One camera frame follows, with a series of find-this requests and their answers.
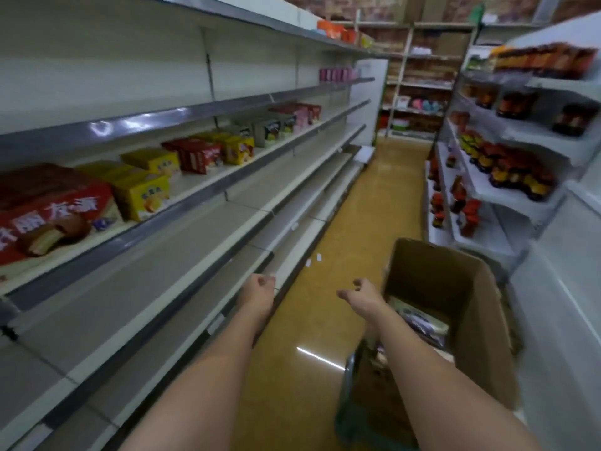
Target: left arm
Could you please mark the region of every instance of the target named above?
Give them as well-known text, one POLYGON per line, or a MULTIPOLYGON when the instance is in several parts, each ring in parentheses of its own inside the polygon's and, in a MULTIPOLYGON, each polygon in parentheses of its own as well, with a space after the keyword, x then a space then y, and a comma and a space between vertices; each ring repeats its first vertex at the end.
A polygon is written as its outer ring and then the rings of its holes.
POLYGON ((252 341, 274 303, 274 277, 253 274, 221 335, 162 395, 121 451, 227 451, 252 341))

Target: left hand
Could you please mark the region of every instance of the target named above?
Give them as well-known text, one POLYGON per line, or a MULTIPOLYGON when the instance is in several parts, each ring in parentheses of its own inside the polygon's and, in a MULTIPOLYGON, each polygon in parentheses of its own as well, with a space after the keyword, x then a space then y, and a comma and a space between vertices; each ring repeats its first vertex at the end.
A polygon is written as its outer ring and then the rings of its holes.
POLYGON ((275 277, 251 274, 244 282, 238 295, 238 306, 241 310, 252 313, 263 323, 274 306, 275 277))

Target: yellow floor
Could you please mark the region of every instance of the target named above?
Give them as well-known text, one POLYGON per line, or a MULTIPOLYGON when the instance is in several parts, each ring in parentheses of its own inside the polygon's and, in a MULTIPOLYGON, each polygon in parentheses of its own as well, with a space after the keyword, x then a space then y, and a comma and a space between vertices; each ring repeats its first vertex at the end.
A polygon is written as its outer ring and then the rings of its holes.
POLYGON ((344 366, 363 321, 336 289, 357 277, 379 287, 395 239, 421 238, 428 145, 380 144, 253 351, 235 451, 342 449, 334 434, 342 371, 298 348, 344 366))

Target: shiny floor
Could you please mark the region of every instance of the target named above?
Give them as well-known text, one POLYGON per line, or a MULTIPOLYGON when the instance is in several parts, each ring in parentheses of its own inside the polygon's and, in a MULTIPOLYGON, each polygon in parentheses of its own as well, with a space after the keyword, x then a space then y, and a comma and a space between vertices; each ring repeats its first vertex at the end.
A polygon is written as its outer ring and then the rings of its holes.
POLYGON ((364 325, 336 289, 350 288, 357 277, 379 287, 395 239, 421 238, 428 149, 426 143, 379 143, 253 351, 235 451, 343 449, 334 415, 342 369, 364 325))

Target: chocolate pie box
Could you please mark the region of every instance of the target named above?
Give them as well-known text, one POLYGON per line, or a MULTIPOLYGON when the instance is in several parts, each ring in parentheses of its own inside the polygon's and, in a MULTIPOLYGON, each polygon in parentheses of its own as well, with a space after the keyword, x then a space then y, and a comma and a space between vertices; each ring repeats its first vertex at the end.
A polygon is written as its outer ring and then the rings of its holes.
POLYGON ((123 223, 110 186, 42 163, 0 175, 0 283, 65 245, 123 223))

